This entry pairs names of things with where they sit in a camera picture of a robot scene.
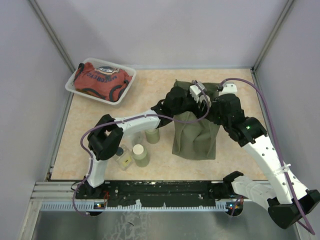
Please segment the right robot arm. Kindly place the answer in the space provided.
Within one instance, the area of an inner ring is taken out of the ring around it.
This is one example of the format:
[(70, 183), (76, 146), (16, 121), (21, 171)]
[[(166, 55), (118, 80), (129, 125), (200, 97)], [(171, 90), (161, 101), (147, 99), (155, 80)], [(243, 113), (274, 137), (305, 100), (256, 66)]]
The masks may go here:
[(319, 204), (319, 191), (308, 189), (292, 173), (290, 166), (279, 160), (266, 129), (255, 117), (245, 116), (235, 94), (218, 96), (210, 110), (214, 122), (254, 158), (271, 185), (268, 188), (234, 171), (223, 178), (223, 192), (227, 197), (241, 195), (252, 200), (266, 209), (282, 229), (298, 222)]

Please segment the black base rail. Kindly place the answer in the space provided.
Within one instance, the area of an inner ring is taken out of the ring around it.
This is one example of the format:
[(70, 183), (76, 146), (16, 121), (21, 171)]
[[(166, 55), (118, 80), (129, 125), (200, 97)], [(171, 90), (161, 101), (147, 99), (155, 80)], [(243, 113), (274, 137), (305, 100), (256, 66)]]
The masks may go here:
[(143, 207), (214, 207), (216, 201), (236, 198), (231, 185), (222, 181), (110, 180), (94, 188), (82, 184), (77, 200), (102, 200), (108, 207), (128, 207), (140, 201)]

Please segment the square clear bottle black cap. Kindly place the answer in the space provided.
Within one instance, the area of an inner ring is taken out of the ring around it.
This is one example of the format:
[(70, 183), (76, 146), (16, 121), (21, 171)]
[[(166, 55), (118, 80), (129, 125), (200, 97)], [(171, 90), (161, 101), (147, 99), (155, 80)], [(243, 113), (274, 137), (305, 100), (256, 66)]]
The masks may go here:
[(131, 151), (124, 144), (118, 147), (113, 159), (123, 171), (126, 171), (133, 164)]

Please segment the front green bottle white cap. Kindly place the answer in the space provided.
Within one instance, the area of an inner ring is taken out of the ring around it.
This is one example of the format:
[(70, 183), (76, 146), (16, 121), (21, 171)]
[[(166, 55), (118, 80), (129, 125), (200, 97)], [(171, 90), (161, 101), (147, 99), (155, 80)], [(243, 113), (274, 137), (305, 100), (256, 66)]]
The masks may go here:
[(146, 167), (150, 162), (148, 151), (141, 144), (136, 144), (133, 146), (132, 157), (134, 159), (135, 164), (140, 168)]

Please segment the olive green canvas bag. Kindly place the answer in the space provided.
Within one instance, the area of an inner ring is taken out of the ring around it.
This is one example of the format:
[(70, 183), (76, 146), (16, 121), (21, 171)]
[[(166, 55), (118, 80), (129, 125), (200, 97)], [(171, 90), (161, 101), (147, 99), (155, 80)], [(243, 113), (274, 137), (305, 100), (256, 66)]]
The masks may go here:
[(199, 117), (190, 111), (174, 116), (174, 140), (172, 154), (188, 160), (214, 160), (216, 158), (216, 138), (220, 126), (208, 119), (194, 123)]

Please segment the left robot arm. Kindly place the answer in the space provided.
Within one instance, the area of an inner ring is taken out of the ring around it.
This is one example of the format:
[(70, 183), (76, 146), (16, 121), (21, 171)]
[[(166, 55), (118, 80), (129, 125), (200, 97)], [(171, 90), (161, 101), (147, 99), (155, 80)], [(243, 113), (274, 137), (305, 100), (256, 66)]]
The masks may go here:
[(99, 198), (104, 192), (107, 161), (116, 155), (123, 137), (149, 129), (159, 129), (175, 120), (175, 116), (193, 112), (196, 121), (204, 119), (208, 112), (200, 109), (210, 101), (205, 98), (206, 88), (195, 81), (187, 89), (174, 86), (155, 106), (129, 117), (113, 118), (103, 115), (95, 127), (80, 139), (80, 146), (89, 154), (89, 168), (76, 192), (89, 198)]

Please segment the white plastic basket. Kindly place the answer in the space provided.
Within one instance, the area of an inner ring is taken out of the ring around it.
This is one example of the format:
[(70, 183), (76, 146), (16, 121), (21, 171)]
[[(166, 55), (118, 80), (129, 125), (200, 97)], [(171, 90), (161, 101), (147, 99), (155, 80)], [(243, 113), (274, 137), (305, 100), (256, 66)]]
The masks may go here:
[(134, 83), (131, 67), (89, 57), (78, 65), (65, 84), (76, 95), (111, 106), (119, 106)]

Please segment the green bottle white cap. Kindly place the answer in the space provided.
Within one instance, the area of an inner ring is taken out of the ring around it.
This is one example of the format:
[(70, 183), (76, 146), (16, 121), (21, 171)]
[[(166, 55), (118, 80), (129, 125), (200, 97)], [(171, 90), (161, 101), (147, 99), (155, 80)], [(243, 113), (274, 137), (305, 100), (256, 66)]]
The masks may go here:
[(157, 144), (160, 140), (160, 131), (158, 128), (147, 129), (144, 131), (146, 140), (149, 144)]
[(146, 167), (150, 162), (148, 151), (141, 144), (136, 144), (133, 146), (132, 157), (134, 159), (135, 164), (140, 168)]

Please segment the red printed t-shirt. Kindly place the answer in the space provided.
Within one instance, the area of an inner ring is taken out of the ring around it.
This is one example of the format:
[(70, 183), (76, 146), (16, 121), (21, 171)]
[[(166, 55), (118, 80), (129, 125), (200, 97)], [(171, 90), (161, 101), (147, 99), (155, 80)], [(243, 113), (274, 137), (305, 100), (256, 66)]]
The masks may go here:
[(117, 102), (128, 88), (132, 76), (113, 66), (95, 68), (91, 62), (81, 63), (75, 73), (75, 90), (93, 97)]

